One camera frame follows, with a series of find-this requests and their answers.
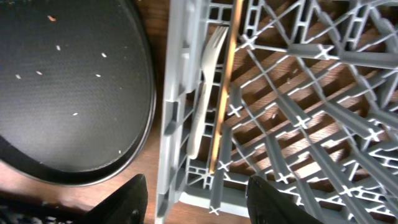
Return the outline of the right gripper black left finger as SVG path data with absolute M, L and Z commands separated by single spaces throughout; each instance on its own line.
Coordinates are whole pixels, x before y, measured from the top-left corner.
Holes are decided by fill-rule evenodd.
M 146 177 L 137 174 L 74 224 L 143 224 L 147 204 Z

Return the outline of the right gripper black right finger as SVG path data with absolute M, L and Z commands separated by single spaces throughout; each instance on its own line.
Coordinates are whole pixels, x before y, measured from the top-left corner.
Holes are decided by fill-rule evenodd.
M 253 224 L 322 224 L 258 175 L 249 178 L 246 198 Z

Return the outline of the round black serving tray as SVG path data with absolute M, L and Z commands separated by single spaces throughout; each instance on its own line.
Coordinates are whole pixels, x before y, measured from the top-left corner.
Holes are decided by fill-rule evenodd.
M 1 2 L 1 161 L 42 182 L 94 185 L 140 153 L 155 67 L 134 1 Z

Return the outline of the white plastic fork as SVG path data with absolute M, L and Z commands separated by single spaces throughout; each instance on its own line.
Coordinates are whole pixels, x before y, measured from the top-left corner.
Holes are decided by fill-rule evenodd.
M 201 70 L 204 80 L 187 144 L 187 157 L 189 159 L 196 159 L 200 150 L 201 137 L 205 131 L 206 111 L 213 86 L 216 64 L 228 30 L 229 27 L 226 26 L 217 27 L 203 51 Z

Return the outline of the wooden chopstick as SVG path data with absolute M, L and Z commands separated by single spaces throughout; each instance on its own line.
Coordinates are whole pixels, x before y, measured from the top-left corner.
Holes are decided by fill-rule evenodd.
M 221 141 L 221 127 L 226 113 L 226 103 L 228 99 L 229 84 L 231 81 L 231 74 L 233 69 L 234 55 L 237 45 L 237 38 L 239 26 L 241 23 L 241 15 L 243 10 L 244 0 L 235 0 L 232 9 L 232 15 L 229 25 L 226 55 L 224 57 L 223 73 L 220 83 L 220 90 L 218 94 L 218 103 L 216 107 L 215 125 L 213 128 L 213 140 L 210 147 L 208 171 L 211 174 L 215 173 L 218 159 L 218 152 Z

